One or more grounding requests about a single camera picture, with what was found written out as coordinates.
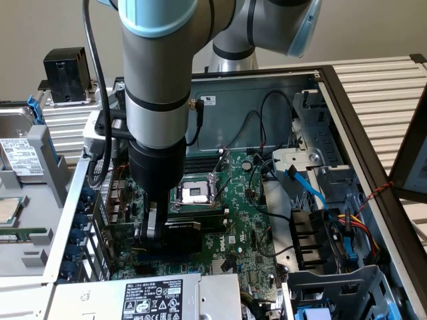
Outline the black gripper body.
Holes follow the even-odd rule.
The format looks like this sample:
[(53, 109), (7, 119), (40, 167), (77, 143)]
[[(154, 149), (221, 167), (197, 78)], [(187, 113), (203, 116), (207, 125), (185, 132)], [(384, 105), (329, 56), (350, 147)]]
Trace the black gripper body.
[(140, 146), (129, 142), (129, 165), (133, 180), (142, 188), (150, 203), (157, 204), (158, 219), (167, 221), (169, 192), (182, 179), (185, 165), (186, 138), (165, 149)]

